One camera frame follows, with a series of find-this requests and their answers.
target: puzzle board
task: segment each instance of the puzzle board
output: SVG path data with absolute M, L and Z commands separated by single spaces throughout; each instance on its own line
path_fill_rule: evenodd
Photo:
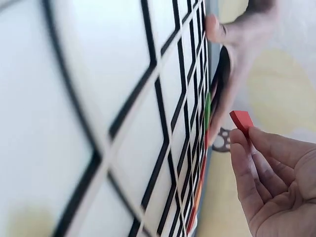
M 205 0 L 0 0 L 0 236 L 187 236 L 204 17 Z

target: grid square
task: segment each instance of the grid square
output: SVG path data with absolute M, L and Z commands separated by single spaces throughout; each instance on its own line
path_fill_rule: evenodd
M 175 230 L 174 230 L 174 233 L 173 233 L 173 237 L 179 237 L 181 236 L 182 234 L 182 228 L 183 228 L 183 223 L 182 223 L 182 219 L 181 218 L 178 218 L 177 220 L 177 224 L 175 226 Z
M 28 216 L 32 206 L 33 216 L 48 216 L 50 235 L 93 148 L 63 84 L 41 10 L 37 2 L 21 1 L 1 12 L 0 225 L 7 226 L 9 216 Z M 40 218 L 23 221 L 30 234 L 43 224 Z
M 172 201 L 170 211 L 165 223 L 165 226 L 163 228 L 163 232 L 161 236 L 173 236 L 173 233 L 175 231 L 175 226 L 177 224 L 177 219 L 179 218 L 180 214 L 180 203 L 177 197 L 178 194 L 176 194 L 175 198 Z
M 149 8 L 153 24 L 154 38 L 158 44 L 156 47 L 160 49 L 164 47 L 167 49 L 169 46 L 167 41 L 169 39 L 172 40 L 176 32 L 173 3 L 170 0 L 149 0 Z
M 188 86 L 188 112 L 189 112 L 189 118 L 191 120 L 194 112 L 194 107 L 196 104 L 196 96 L 195 96 L 195 83 L 194 80 L 191 80 Z
M 161 233 L 164 226 L 164 223 L 161 225 L 159 223 L 163 217 L 167 200 L 169 197 L 172 200 L 175 192 L 175 178 L 171 177 L 171 173 L 174 175 L 173 167 L 170 168 L 168 159 L 165 158 L 145 213 L 146 225 L 152 230 L 157 230 L 158 233 Z
M 194 42 L 195 42 L 196 52 L 198 53 L 201 35 L 199 32 L 197 16 L 198 16 L 197 14 L 193 15 L 193 31 L 194 31 Z
M 164 135 L 160 125 L 158 102 L 155 89 L 151 88 L 118 149 L 116 163 L 114 163 L 130 181 L 129 184 L 125 184 L 130 198 L 139 204 L 163 143 Z
M 108 179 L 100 187 L 79 231 L 79 237 L 128 236 L 133 216 Z
M 188 150 L 185 158 L 184 158 L 184 162 L 179 174 L 179 178 L 178 178 L 178 191 L 180 194 L 184 194 L 186 187 L 187 187 L 187 183 L 189 180 L 189 176 L 187 174 L 189 174 L 191 172 L 191 156 L 190 156 L 190 150 Z
M 167 122 L 171 123 L 178 105 L 181 104 L 183 85 L 179 67 L 178 48 L 175 47 L 160 74 L 162 95 Z
M 69 27 L 60 32 L 62 42 L 73 48 L 67 49 L 68 53 L 76 54 L 68 55 L 68 60 L 82 61 L 82 65 L 72 62 L 77 66 L 73 70 L 85 72 L 85 76 L 78 80 L 91 88 L 91 97 L 104 121 L 101 128 L 104 133 L 119 116 L 126 99 L 134 93 L 152 63 L 150 49 L 144 47 L 147 45 L 147 35 L 140 1 L 127 0 L 124 7 L 121 4 L 120 1 L 71 1 L 64 8 L 68 10 L 67 14 L 58 14 L 58 22 Z M 113 45 L 120 45 L 120 50 Z M 112 135 L 118 127 L 119 124 L 116 128 L 111 126 Z
M 193 143 L 192 143 L 192 157 L 194 157 L 194 155 L 195 155 L 195 152 L 196 152 L 196 150 L 197 150 L 197 146 L 198 146 L 198 137 L 199 137 L 199 126 L 198 126 L 198 113 L 197 113 L 197 115 L 196 115 L 196 119 L 195 119 L 195 124 L 194 124 L 194 126 L 196 127 L 195 128 L 195 130 L 196 130 L 196 134 L 195 134 L 195 136 L 194 136 L 194 140 L 192 141 Z
M 178 6 L 179 6 L 180 19 L 182 20 L 188 14 L 188 1 L 178 0 Z
M 182 46 L 183 46 L 183 53 L 184 53 L 184 68 L 186 73 L 186 78 L 188 81 L 190 80 L 190 69 L 193 65 L 193 57 L 192 55 L 192 45 L 191 45 L 191 34 L 190 34 L 190 27 L 186 26 L 186 28 L 183 29 L 183 35 L 182 35 Z
M 203 73 L 201 73 L 203 71 L 203 69 L 201 68 L 201 61 L 202 61 L 202 53 L 200 53 L 199 57 L 197 58 L 197 70 L 196 70 L 196 74 L 197 74 L 197 85 L 198 85 L 198 94 L 200 94 L 201 88 L 202 88 L 202 81 L 203 81 Z
M 185 152 L 188 148 L 189 134 L 188 105 L 186 102 L 183 112 L 179 115 L 171 141 L 173 163 L 177 167 L 178 174 L 180 173 Z

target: human hand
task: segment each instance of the human hand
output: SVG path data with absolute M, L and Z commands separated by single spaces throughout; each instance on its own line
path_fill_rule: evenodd
M 238 198 L 254 237 L 316 236 L 316 144 L 230 133 Z
M 280 0 L 249 0 L 246 12 L 234 22 L 220 24 L 215 15 L 206 17 L 208 40 L 223 45 L 210 91 L 212 102 L 208 143 L 212 145 L 238 89 L 252 64 L 272 36 Z

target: finger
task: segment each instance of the finger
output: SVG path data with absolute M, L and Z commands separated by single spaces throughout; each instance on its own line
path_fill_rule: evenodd
M 237 22 L 221 24 L 214 14 L 206 17 L 205 24 L 206 37 L 213 43 L 234 43 L 242 35 L 241 28 L 238 27 Z
M 232 166 L 236 177 L 238 198 L 248 223 L 263 207 L 264 203 L 256 189 L 249 166 L 249 159 L 241 144 L 231 144 Z
M 210 118 L 210 127 L 208 130 L 209 145 L 213 144 L 221 127 L 222 121 L 224 121 L 225 116 L 228 114 L 229 108 L 234 100 L 234 95 L 232 94 L 234 88 L 226 83 L 228 81 L 229 73 L 230 59 L 228 51 L 225 47 L 222 47 L 219 63 L 211 86 L 211 93 L 214 94 L 214 98 L 211 103 L 212 113 Z
M 255 127 L 249 129 L 249 137 L 255 148 L 265 157 L 273 157 L 293 169 L 301 157 L 315 149 L 313 143 L 265 133 Z
M 257 168 L 261 183 L 267 188 L 272 197 L 280 195 L 288 190 L 284 181 L 276 175 L 268 161 L 260 152 L 252 153 L 253 162 Z
M 272 199 L 272 195 L 270 194 L 269 190 L 262 184 L 262 182 L 259 179 L 259 175 L 256 169 L 256 165 L 253 162 L 250 148 L 249 148 L 249 143 L 245 137 L 245 135 L 242 133 L 242 131 L 238 129 L 234 129 L 233 131 L 230 132 L 230 139 L 231 143 L 237 143 L 241 144 L 242 147 L 244 148 L 246 152 L 246 156 L 248 158 L 249 162 L 249 167 L 252 173 L 253 180 L 255 182 L 256 189 L 258 190 L 258 193 L 263 201 L 263 203 L 266 203 L 270 199 Z
M 272 157 L 267 157 L 267 161 L 275 174 L 284 181 L 287 187 L 290 187 L 290 185 L 295 180 L 294 169 L 285 164 L 282 164 L 280 161 L 277 161 Z

